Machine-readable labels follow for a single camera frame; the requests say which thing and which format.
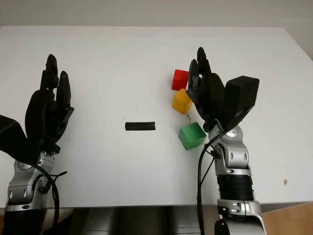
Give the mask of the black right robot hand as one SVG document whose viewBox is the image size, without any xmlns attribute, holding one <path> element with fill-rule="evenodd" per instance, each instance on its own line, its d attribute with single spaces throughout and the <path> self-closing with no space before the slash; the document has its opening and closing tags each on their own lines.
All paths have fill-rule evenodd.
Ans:
<svg viewBox="0 0 313 235">
<path fill-rule="evenodd" d="M 187 95 L 204 120 L 203 128 L 206 132 L 211 131 L 216 123 L 223 131 L 232 129 L 226 123 L 224 90 L 220 77 L 211 71 L 204 49 L 198 48 L 197 58 L 193 59 L 189 66 Z"/>
</svg>

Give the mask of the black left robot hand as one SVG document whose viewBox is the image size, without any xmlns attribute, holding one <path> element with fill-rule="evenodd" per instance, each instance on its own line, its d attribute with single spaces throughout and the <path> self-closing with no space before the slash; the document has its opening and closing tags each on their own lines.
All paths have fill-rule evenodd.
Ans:
<svg viewBox="0 0 313 235">
<path fill-rule="evenodd" d="M 58 154 L 58 140 L 66 130 L 74 108 L 71 107 L 68 74 L 58 75 L 57 59 L 50 54 L 42 72 L 40 88 L 30 99 L 25 114 L 27 139 L 40 151 Z"/>
</svg>

